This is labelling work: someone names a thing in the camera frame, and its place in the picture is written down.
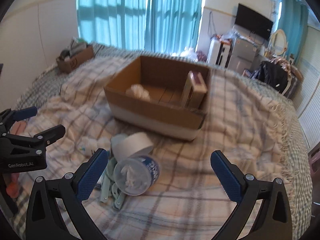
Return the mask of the person's hand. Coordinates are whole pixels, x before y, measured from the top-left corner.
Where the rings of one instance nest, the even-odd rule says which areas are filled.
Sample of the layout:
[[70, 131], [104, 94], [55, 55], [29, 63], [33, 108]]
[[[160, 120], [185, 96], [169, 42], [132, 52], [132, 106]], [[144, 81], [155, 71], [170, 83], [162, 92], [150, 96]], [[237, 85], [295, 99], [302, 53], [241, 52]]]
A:
[[17, 198], [19, 195], [18, 179], [19, 173], [5, 174], [6, 192], [11, 198]]

